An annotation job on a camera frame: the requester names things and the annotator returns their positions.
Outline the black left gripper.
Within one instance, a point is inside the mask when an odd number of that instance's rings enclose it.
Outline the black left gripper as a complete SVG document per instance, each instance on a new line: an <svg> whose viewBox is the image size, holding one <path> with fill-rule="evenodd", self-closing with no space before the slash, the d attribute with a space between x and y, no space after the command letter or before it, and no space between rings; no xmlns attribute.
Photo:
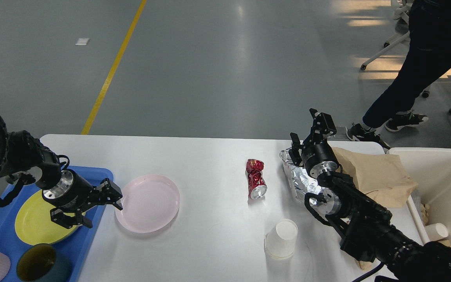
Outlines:
<svg viewBox="0 0 451 282"><path fill-rule="evenodd" d="M92 228L92 221L83 215L92 207L110 204L123 210L121 188L109 178L94 187L72 169L49 171L41 176L41 189L43 200L54 207L50 210L51 221L66 229Z"/></svg>

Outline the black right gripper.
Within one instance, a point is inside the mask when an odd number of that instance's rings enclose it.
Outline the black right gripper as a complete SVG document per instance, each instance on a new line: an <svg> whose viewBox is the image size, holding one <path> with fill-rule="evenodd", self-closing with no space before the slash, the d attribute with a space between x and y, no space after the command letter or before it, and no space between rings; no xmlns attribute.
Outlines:
<svg viewBox="0 0 451 282"><path fill-rule="evenodd" d="M337 157L327 141L329 136L337 133L337 127L331 115L319 112L311 108L310 114L313 118L311 132L308 136L307 146L303 146L296 133L290 133L292 141L289 150L290 159L294 166L303 167L311 178L319 175L337 171L340 167Z"/></svg>

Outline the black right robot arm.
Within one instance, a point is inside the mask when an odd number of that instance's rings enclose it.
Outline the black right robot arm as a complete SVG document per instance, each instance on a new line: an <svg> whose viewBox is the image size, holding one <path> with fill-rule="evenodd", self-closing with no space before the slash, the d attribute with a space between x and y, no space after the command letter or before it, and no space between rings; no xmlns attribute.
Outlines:
<svg viewBox="0 0 451 282"><path fill-rule="evenodd" d="M327 141L337 132L331 115L309 111L311 132L304 141L290 134L290 159L322 188L318 194L302 191L303 202L315 219L340 235L340 249L358 261L380 261L356 281L386 266L394 278L376 276L376 282L451 282L451 248L439 242L420 245L396 229L391 212L358 191L352 177L342 173Z"/></svg>

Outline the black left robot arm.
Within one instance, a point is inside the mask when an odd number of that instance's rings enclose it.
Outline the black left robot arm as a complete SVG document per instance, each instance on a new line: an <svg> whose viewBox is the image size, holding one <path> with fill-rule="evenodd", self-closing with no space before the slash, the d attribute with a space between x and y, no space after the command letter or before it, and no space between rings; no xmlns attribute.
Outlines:
<svg viewBox="0 0 451 282"><path fill-rule="evenodd" d="M51 221L70 229L92 228L84 213L95 206L123 209L121 188L105 178L93 186L69 168L70 159L57 155L29 132L8 132L0 116L0 207L9 205L23 187L35 184L52 205Z"/></svg>

